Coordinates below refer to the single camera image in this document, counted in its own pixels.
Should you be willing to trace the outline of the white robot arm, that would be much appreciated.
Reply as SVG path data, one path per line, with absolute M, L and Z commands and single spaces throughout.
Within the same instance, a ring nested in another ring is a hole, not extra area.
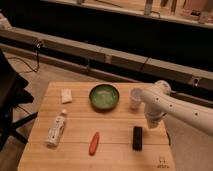
M 156 128 L 162 118 L 169 114 L 213 136 L 213 109 L 173 98 L 170 93 L 170 85 L 163 80 L 142 90 L 141 99 L 145 104 L 144 115 L 148 127 Z

